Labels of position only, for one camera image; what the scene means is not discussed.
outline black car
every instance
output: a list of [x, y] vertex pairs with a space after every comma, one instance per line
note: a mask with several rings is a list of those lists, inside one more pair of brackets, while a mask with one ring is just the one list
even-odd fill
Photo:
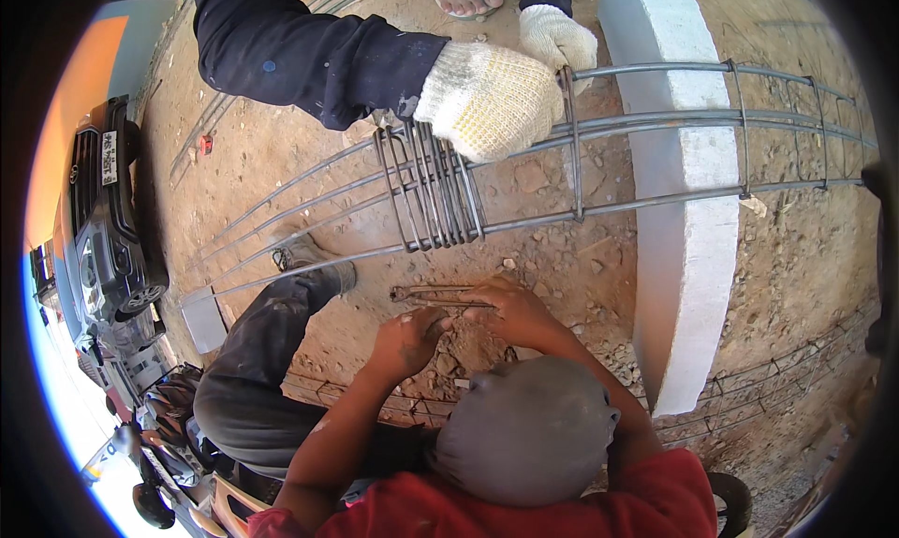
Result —
[[128, 96], [118, 96], [84, 117], [59, 196], [53, 252], [77, 346], [138, 318], [168, 288], [168, 274], [148, 258], [138, 235], [129, 164], [140, 152], [140, 129], [126, 118], [127, 108]]

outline worker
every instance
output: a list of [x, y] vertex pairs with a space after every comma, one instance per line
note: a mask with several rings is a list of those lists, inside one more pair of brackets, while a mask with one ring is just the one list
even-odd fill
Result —
[[[281, 271], [335, 257], [308, 234], [273, 252]], [[544, 355], [473, 374], [439, 432], [377, 416], [454, 329], [441, 308], [382, 325], [331, 409], [283, 396], [309, 317], [355, 282], [344, 262], [268, 285], [200, 382], [194, 414], [207, 437], [251, 470], [284, 480], [273, 508], [249, 517], [251, 536], [715, 536], [699, 459], [664, 451], [639, 401], [540, 298], [503, 277], [465, 293], [492, 308], [464, 316]], [[582, 498], [604, 464], [609, 491]], [[336, 512], [354, 480], [357, 499], [373, 479]]]
[[[453, 14], [501, 0], [436, 0]], [[196, 0], [199, 74], [212, 88], [297, 105], [346, 130], [374, 109], [430, 123], [473, 162], [496, 162], [544, 139], [563, 116], [555, 73], [596, 66], [596, 37], [572, 0], [522, 0], [530, 56], [490, 44], [407, 33], [379, 15], [310, 14], [300, 0]], [[578, 81], [583, 91], [590, 81]]]

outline dirt ground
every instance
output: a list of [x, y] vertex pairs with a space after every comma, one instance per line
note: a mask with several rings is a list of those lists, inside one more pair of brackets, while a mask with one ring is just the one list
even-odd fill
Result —
[[[866, 136], [873, 136], [864, 93], [848, 54], [825, 16], [810, 0], [698, 0], [721, 60], [769, 66], [797, 75], [813, 74], [821, 82], [859, 100]], [[485, 22], [457, 22], [442, 14], [433, 0], [363, 0], [341, 15], [376, 13], [406, 31], [428, 31], [457, 40], [487, 41], [518, 47], [518, 0], [505, 5]], [[595, 17], [597, 0], [575, 0], [575, 19], [599, 38], [599, 65], [612, 65]], [[224, 111], [212, 130], [214, 149], [208, 156], [191, 150], [189, 137], [198, 118], [217, 92], [199, 78], [197, 45], [191, 22], [194, 6], [176, 15], [169, 38], [157, 53], [159, 65], [148, 83], [141, 126], [147, 155], [140, 162], [139, 181], [144, 206], [155, 222], [171, 276], [171, 288], [160, 304], [169, 330], [167, 339], [179, 360], [208, 364], [212, 354], [193, 347], [179, 302], [208, 284], [242, 258], [265, 245], [273, 229], [193, 267], [198, 250], [232, 220], [265, 195], [316, 163], [363, 140], [373, 130], [366, 123], [346, 133], [327, 131], [296, 107], [278, 107], [239, 98]], [[739, 106], [734, 82], [726, 79], [732, 106]], [[815, 115], [810, 88], [755, 76], [741, 77], [748, 108], [799, 110]], [[823, 99], [825, 118], [857, 129], [854, 109]], [[581, 118], [623, 113], [614, 78], [601, 78], [578, 99]], [[737, 132], [742, 154], [742, 132]], [[796, 144], [800, 159], [797, 163]], [[857, 145], [829, 139], [828, 174], [857, 176], [862, 152]], [[586, 205], [625, 201], [634, 197], [630, 151], [624, 136], [590, 140], [582, 148]], [[867, 150], [866, 159], [876, 157]], [[486, 215], [491, 222], [569, 209], [574, 200], [568, 186], [562, 150], [549, 150], [480, 168]], [[362, 150], [295, 185], [237, 226], [219, 244], [234, 240], [253, 226], [304, 201], [377, 172], [374, 154]], [[808, 134], [761, 131], [750, 133], [749, 172], [752, 182], [818, 177], [824, 171], [822, 143]], [[381, 182], [355, 189], [329, 203], [309, 207], [285, 220], [304, 227], [339, 213], [384, 189]], [[864, 189], [835, 186], [828, 191], [792, 190], [759, 195], [767, 206], [764, 217], [743, 208], [737, 274], [730, 311], [719, 352], [709, 375], [742, 372], [803, 347], [863, 308], [875, 297], [874, 254], [877, 201]], [[348, 254], [397, 243], [387, 203], [326, 225], [314, 232], [317, 243]], [[335, 299], [310, 322], [307, 337], [290, 368], [303, 380], [349, 383], [365, 363], [377, 326], [408, 309], [388, 300], [393, 285], [468, 285], [505, 270], [543, 297], [566, 325], [578, 333], [614, 374], [642, 394], [633, 347], [636, 238], [633, 212], [587, 218], [539, 229], [517, 229], [490, 235], [486, 242], [427, 253], [396, 254], [356, 262], [357, 287]], [[514, 267], [503, 267], [511, 259]], [[263, 256], [214, 283], [217, 291], [275, 274]], [[219, 299], [231, 325], [261, 287]], [[860, 345], [860, 331], [853, 332]], [[514, 352], [475, 325], [465, 325], [439, 347], [432, 364], [401, 388], [407, 397], [452, 402], [459, 396], [455, 378], [509, 360]], [[757, 510], [759, 530], [770, 528], [794, 494], [781, 484], [794, 481], [803, 469], [803, 450], [826, 421], [826, 411], [838, 408], [860, 383], [868, 366], [858, 352], [837, 372], [821, 380], [788, 412], [772, 412], [733, 431], [689, 442], [708, 469], [731, 472], [759, 494], [764, 514]], [[285, 386], [288, 395], [303, 398]], [[664, 426], [671, 420], [657, 420]], [[807, 487], [794, 485], [801, 495]], [[773, 498], [771, 493], [780, 493]]]

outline work glove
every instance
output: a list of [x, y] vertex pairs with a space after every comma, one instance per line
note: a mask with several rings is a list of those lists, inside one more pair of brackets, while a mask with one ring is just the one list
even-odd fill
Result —
[[[558, 7], [525, 7], [519, 18], [519, 33], [525, 52], [556, 72], [566, 65], [575, 72], [596, 68], [596, 37]], [[575, 95], [590, 83], [593, 78], [576, 81]]]
[[415, 120], [472, 162], [498, 162], [549, 134], [563, 115], [556, 77], [538, 60], [450, 41], [424, 80]]

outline car grille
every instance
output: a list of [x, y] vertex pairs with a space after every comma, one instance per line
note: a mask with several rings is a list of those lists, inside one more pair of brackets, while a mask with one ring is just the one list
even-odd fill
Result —
[[72, 166], [78, 166], [77, 174], [69, 175], [69, 195], [72, 201], [72, 232], [77, 234], [94, 211], [100, 195], [100, 177], [97, 170], [100, 136], [94, 130], [86, 130], [74, 138]]

